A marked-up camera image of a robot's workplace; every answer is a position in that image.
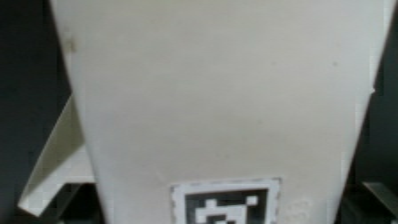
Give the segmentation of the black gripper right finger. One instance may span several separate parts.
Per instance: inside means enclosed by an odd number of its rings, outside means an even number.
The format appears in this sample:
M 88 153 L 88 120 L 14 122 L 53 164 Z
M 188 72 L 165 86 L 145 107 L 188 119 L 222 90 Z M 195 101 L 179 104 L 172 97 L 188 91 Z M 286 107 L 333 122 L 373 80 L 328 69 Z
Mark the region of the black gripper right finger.
M 362 182 L 346 189 L 339 224 L 398 224 L 398 194 L 380 182 Z

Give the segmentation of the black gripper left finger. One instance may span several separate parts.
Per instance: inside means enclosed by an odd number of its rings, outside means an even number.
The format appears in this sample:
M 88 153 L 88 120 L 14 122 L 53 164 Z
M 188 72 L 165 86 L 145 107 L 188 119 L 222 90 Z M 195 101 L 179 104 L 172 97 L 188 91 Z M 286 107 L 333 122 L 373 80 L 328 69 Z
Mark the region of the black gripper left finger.
M 92 183 L 28 186 L 23 190 L 23 210 L 39 224 L 104 224 Z

